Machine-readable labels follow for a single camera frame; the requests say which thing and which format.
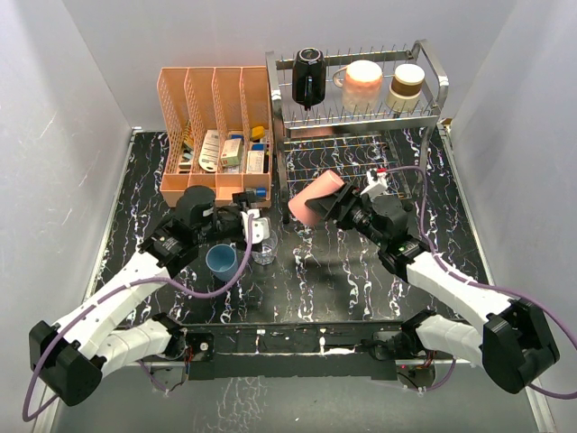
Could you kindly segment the pink plastic tumbler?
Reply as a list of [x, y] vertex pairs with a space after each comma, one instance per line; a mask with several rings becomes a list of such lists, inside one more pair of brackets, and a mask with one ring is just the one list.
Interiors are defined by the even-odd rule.
[[306, 202], [312, 198], [330, 195], [343, 185], [344, 181], [334, 171], [326, 170], [288, 202], [288, 209], [303, 225], [314, 226], [320, 221], [320, 217], [307, 207]]

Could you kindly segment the blue plastic tumbler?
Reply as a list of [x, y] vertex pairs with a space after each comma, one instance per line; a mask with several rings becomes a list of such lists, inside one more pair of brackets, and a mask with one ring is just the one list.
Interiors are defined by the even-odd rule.
[[206, 266], [219, 281], [230, 281], [238, 270], [235, 248], [229, 244], [212, 246], [206, 253]]

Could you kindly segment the pink textured mug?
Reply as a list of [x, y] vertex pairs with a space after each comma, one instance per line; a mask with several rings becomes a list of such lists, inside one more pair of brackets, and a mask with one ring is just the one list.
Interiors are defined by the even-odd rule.
[[376, 62], [353, 61], [337, 70], [332, 79], [342, 91], [342, 104], [346, 112], [365, 114], [374, 110], [383, 83], [383, 72]]

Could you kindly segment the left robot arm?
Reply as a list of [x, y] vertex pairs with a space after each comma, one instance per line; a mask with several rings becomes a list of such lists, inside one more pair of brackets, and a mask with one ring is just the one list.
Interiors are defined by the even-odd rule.
[[267, 235], [268, 224], [252, 191], [237, 192], [219, 207], [209, 187], [185, 190], [177, 205], [141, 242], [132, 258], [105, 286], [54, 324], [38, 322], [29, 333], [34, 380], [42, 380], [65, 404], [86, 400], [110, 373], [147, 356], [175, 360], [187, 352], [186, 331], [165, 313], [125, 331], [118, 325], [165, 285], [196, 299], [218, 292], [195, 292], [175, 277], [198, 257], [199, 249], [233, 241], [251, 250]]

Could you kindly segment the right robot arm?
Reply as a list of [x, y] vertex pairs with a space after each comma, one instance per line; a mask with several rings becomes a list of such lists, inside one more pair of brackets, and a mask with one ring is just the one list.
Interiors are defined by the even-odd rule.
[[408, 231], [409, 206], [397, 197], [371, 198], [345, 183], [329, 194], [307, 193], [302, 206], [314, 218], [354, 229], [378, 246], [382, 265], [406, 283], [451, 307], [453, 321], [425, 309], [405, 321], [394, 337], [375, 337], [376, 354], [423, 357], [443, 352], [483, 368], [500, 389], [518, 393], [560, 359], [544, 311], [526, 299], [479, 288]]

